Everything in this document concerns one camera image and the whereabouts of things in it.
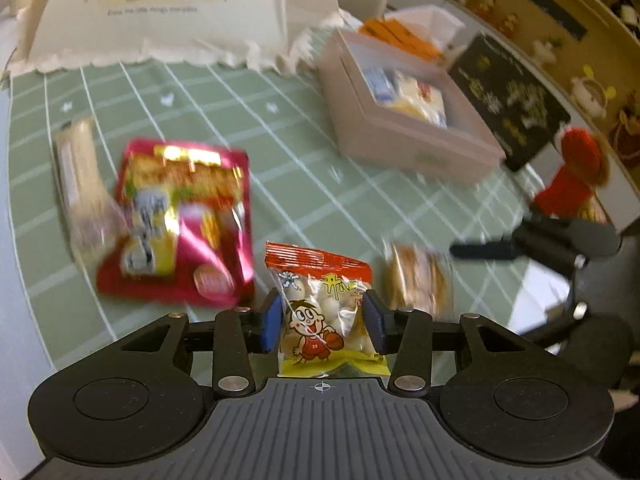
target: green tablecloth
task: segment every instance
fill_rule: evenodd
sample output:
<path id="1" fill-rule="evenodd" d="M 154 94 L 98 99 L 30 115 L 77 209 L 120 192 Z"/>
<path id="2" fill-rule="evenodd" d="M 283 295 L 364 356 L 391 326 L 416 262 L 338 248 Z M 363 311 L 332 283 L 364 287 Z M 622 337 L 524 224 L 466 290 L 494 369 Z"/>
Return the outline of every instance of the green tablecloth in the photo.
<path id="1" fill-rule="evenodd" d="M 95 291 L 95 269 L 78 269 L 56 197 L 50 136 L 95 114 L 100 173 L 113 186 L 134 137 L 180 139 L 246 150 L 258 296 L 271 286 L 267 240 L 322 248 L 372 264 L 382 283 L 382 237 L 445 249 L 458 237 L 500 235 L 525 208 L 502 170 L 478 187 L 455 187 L 341 157 L 315 75 L 282 78 L 152 61 L 136 66 L 39 73 L 12 80 L 9 183 L 15 244 L 34 318 L 56 367 L 64 367 L 173 310 L 191 320 L 211 309 L 137 303 Z M 524 175 L 525 186 L 534 186 Z M 456 266 L 458 312 L 507 323 L 527 263 Z M 196 359 L 194 377 L 209 362 Z"/>

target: black chalkboard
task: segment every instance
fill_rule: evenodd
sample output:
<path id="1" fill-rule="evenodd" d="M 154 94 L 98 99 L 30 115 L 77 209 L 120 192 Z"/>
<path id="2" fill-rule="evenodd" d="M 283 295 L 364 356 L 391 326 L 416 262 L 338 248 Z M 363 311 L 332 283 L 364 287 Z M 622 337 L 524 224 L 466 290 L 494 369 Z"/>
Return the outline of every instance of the black chalkboard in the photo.
<path id="1" fill-rule="evenodd" d="M 558 100 L 494 38 L 479 34 L 449 75 L 476 108 L 518 171 L 571 119 Z"/>

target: pink box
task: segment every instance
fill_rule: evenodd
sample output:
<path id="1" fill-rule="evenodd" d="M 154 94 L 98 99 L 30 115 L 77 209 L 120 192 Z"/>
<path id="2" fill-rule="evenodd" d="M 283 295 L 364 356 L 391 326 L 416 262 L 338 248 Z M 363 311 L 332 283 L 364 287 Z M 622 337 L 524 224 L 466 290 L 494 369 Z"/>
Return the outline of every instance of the pink box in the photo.
<path id="1" fill-rule="evenodd" d="M 442 92 L 447 128 L 379 105 L 362 70 L 399 70 Z M 318 61 L 340 152 L 432 178 L 476 184 L 504 159 L 491 130 L 447 72 L 356 32 L 337 30 Z"/>

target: red plush toy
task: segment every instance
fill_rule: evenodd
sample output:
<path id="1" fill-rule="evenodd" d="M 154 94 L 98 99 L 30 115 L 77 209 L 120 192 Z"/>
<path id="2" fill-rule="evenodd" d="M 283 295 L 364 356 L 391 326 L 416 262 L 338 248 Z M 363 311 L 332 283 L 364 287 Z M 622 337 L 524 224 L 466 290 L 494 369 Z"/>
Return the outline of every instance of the red plush toy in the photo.
<path id="1" fill-rule="evenodd" d="M 551 184 L 534 199 L 549 216 L 577 217 L 595 195 L 596 187 L 609 180 L 607 140 L 582 128 L 568 128 L 561 140 L 564 166 Z"/>

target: red snack package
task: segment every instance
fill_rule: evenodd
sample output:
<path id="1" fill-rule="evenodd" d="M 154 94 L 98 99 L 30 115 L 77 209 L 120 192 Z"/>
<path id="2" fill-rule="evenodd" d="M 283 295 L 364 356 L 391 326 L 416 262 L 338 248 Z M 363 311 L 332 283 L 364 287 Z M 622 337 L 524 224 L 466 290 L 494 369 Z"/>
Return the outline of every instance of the red snack package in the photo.
<path id="1" fill-rule="evenodd" d="M 264 261 L 285 309 L 281 376 L 325 377 L 346 364 L 365 375 L 389 375 L 364 326 L 362 295 L 371 288 L 366 263 L 272 242 Z"/>
<path id="2" fill-rule="evenodd" d="M 135 139 L 115 195 L 129 237 L 98 268 L 101 293 L 217 307 L 252 298 L 245 152 Z"/>

